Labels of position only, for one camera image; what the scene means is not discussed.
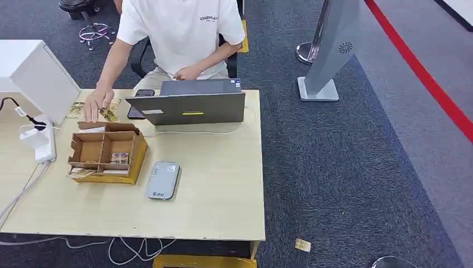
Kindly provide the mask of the person's right hand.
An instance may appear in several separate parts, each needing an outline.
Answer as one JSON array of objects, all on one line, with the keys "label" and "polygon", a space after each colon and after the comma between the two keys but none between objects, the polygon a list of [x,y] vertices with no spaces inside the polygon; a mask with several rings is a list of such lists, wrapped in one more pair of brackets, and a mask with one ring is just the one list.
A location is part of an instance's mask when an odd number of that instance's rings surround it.
[{"label": "person's right hand", "polygon": [[89,122],[97,122],[100,110],[108,108],[114,97],[112,89],[95,89],[86,98],[83,106],[84,118]]}]

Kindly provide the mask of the person's left hand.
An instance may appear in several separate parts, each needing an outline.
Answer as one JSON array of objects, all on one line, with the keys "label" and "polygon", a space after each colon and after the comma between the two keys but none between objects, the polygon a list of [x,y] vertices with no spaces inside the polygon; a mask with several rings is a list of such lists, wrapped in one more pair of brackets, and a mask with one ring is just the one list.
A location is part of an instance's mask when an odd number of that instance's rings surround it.
[{"label": "person's left hand", "polygon": [[202,70],[197,65],[187,66],[174,74],[176,80],[196,80],[201,74]]}]

